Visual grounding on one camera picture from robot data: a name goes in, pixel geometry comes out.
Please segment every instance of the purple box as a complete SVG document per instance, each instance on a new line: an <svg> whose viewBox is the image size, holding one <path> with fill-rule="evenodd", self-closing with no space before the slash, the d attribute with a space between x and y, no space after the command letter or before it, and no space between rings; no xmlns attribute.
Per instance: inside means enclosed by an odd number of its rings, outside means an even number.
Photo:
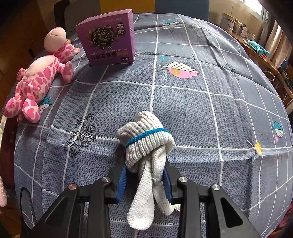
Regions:
<svg viewBox="0 0 293 238"><path fill-rule="evenodd" d="M89 17L75 30L91 66L134 62L132 9Z"/></svg>

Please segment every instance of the teal toy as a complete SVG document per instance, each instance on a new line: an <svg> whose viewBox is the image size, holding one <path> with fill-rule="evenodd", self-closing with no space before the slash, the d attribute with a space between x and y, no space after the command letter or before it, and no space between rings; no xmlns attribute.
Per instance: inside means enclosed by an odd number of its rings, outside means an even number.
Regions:
<svg viewBox="0 0 293 238"><path fill-rule="evenodd" d="M270 56L270 53L264 49L261 45L259 45L258 43L256 43L253 40L248 40L247 41L248 44L250 45L250 47L258 54L258 55L262 55L265 54L266 57Z"/></svg>

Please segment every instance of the blue stripe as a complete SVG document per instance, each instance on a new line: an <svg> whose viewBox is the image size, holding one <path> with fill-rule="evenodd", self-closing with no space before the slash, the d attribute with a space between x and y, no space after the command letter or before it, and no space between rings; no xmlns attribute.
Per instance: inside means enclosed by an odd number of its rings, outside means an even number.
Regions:
<svg viewBox="0 0 293 238"><path fill-rule="evenodd" d="M126 146L125 146L124 149L126 149L126 148L127 148L128 146L130 146L131 144L133 144L133 143L135 143L135 142L137 142L137 141L139 141L139 140L141 140L141 139L147 137L148 135L152 135L152 134L154 134L154 133L156 133L156 132L159 132L159 131L165 131L165 132L168 132L168 131L167 131L166 129L164 129L164 128L156 128L156 129L148 130L148 131L146 131L146 132L144 132L144 133L142 133L142 134L140 134L140 135L138 135L138 136L136 136L136 137L131 138L131 139L127 142L127 144L126 144Z"/></svg>

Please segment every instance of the bedspread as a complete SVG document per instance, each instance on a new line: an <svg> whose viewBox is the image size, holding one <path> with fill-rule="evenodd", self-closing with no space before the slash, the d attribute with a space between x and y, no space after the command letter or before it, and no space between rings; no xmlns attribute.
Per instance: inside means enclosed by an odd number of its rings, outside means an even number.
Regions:
<svg viewBox="0 0 293 238"><path fill-rule="evenodd" d="M156 115L174 137L168 157L198 184L218 183L262 237L292 200L292 130L263 72L221 28L177 14L134 14L134 64L91 68L81 49L74 81L54 80L37 124L18 126L15 186L25 186L39 219L71 183L107 175L124 159L117 130L140 111ZM71 38L82 47L76 34ZM112 237L132 237L126 214L136 184L109 207ZM25 220L33 226L27 198ZM84 221L87 219L88 204ZM139 237L176 237L179 213L156 208ZM202 231L205 218L202 210Z"/></svg>

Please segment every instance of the pink stuffed giraffe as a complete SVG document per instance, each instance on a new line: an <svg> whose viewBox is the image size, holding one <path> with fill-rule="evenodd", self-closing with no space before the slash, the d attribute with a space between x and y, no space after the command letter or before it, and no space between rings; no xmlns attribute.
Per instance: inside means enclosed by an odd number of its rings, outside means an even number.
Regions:
<svg viewBox="0 0 293 238"><path fill-rule="evenodd" d="M41 114L38 103L46 96L55 76L61 73L64 81L69 83L73 78L70 60L80 52L66 40L66 32L57 27L51 30L44 40L44 47L49 55L34 61L28 69L20 69L16 78L15 97L5 106L4 113L8 118L18 115L17 121L26 118L37 123Z"/></svg>
<svg viewBox="0 0 293 238"><path fill-rule="evenodd" d="M66 32L61 27L56 27L47 34L44 47L48 54L55 55L63 64L80 52L80 48L75 48L73 44L67 42Z"/></svg>
<svg viewBox="0 0 293 238"><path fill-rule="evenodd" d="M29 122L37 123L41 117L38 103L46 96L58 72L69 83L73 78L72 63L62 64L56 56L46 55L35 60L28 69L20 69L16 76L20 82L16 85L15 97L5 106L5 116L18 115L18 121L25 117Z"/></svg>

